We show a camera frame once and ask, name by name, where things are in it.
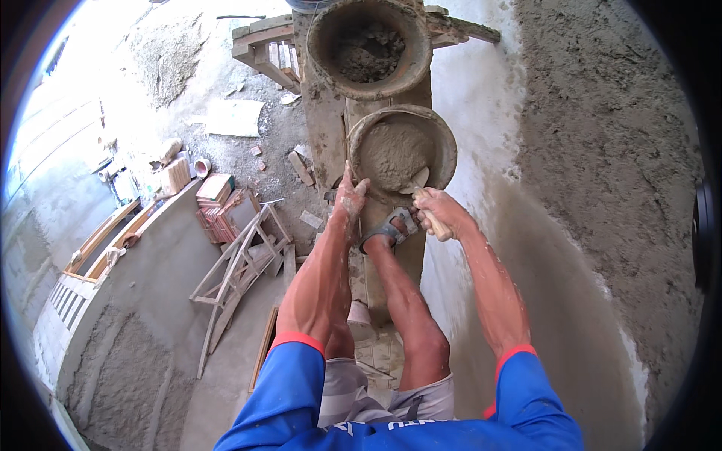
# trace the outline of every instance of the sandal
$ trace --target sandal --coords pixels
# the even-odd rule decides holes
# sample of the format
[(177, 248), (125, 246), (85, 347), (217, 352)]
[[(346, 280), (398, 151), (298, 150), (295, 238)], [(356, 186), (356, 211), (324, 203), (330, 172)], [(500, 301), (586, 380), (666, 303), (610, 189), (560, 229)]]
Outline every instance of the sandal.
[[(391, 223), (391, 220), (396, 217), (399, 217), (404, 221), (404, 225), (406, 225), (407, 235), (401, 233), (401, 231), (395, 228)], [(418, 231), (419, 226), (417, 226), (413, 218), (411, 218), (411, 213), (409, 213), (409, 210), (405, 207), (400, 206), (396, 210), (392, 211), (391, 214), (389, 214), (386, 219), (384, 219), (381, 225), (371, 230), (361, 238), (361, 241), (359, 242), (359, 249), (361, 250), (362, 254), (367, 255), (366, 252), (363, 250), (363, 243), (365, 243), (366, 240), (371, 238), (373, 235), (382, 234), (392, 237), (394, 239), (394, 243), (391, 245), (391, 247), (394, 248), (396, 247), (396, 245), (400, 245), (401, 243), (403, 243), (407, 237), (413, 235)]]

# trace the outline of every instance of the shirt sleeve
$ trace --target shirt sleeve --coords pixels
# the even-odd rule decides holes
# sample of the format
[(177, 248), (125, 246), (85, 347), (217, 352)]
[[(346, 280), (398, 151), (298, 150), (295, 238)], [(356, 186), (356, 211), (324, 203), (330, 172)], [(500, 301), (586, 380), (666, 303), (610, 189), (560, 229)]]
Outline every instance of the shirt sleeve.
[(274, 450), (316, 427), (325, 361), (319, 343), (304, 337), (277, 337), (253, 393), (214, 450)]
[(497, 367), (492, 420), (515, 429), (549, 450), (582, 450), (579, 426), (564, 412), (531, 346), (519, 346)]

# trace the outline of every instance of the forearm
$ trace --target forearm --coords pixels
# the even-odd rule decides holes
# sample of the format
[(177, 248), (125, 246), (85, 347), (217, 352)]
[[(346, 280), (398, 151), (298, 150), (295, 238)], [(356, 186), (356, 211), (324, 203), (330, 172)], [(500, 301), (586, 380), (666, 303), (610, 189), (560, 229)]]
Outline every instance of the forearm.
[(521, 294), (473, 219), (463, 226), (459, 241), (474, 281), (479, 320), (494, 355), (499, 359), (515, 346), (530, 344)]
[(342, 290), (342, 271), (350, 249), (350, 220), (345, 211), (335, 211), (326, 230), (286, 291), (279, 308), (277, 334), (300, 332), (324, 346), (331, 336), (333, 300)]

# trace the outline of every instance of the hand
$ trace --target hand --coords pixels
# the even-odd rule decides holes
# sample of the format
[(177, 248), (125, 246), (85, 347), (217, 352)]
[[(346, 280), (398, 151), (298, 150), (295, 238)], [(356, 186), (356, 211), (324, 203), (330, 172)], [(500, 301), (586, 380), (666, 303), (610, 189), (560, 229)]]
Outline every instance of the hand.
[(435, 188), (423, 188), (431, 197), (419, 197), (414, 200), (414, 206), (419, 209), (418, 217), (421, 227), (429, 235), (434, 234), (431, 221), (424, 214), (424, 210), (431, 211), (436, 219), (443, 222), (453, 232), (453, 238), (460, 240), (465, 231), (469, 229), (478, 230), (477, 222), (471, 217), (468, 211), (462, 207), (453, 197), (444, 191)]
[(339, 190), (336, 192), (336, 203), (334, 204), (334, 214), (338, 211), (345, 211), (349, 215), (351, 222), (355, 222), (366, 204), (366, 190), (371, 184), (371, 180), (365, 178), (354, 187), (351, 173), (351, 162), (346, 160), (346, 169), (344, 178), (339, 184)]

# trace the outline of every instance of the trowel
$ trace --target trowel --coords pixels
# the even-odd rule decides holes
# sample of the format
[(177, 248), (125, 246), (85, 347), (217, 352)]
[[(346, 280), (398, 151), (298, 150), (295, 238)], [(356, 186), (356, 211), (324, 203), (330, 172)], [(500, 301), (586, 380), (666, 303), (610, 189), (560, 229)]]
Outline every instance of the trowel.
[[(401, 194), (411, 194), (414, 199), (419, 197), (431, 197), (429, 193), (422, 189), (426, 186), (427, 180), (429, 180), (429, 167), (424, 166), (423, 169), (411, 177), (411, 180), (409, 180), (406, 186), (400, 189), (399, 192)], [(436, 216), (434, 216), (431, 211), (424, 210), (424, 215), (426, 215), (429, 221), (431, 221), (431, 228), (439, 241), (446, 241), (453, 236), (451, 229), (449, 229), (446, 224), (436, 219)]]

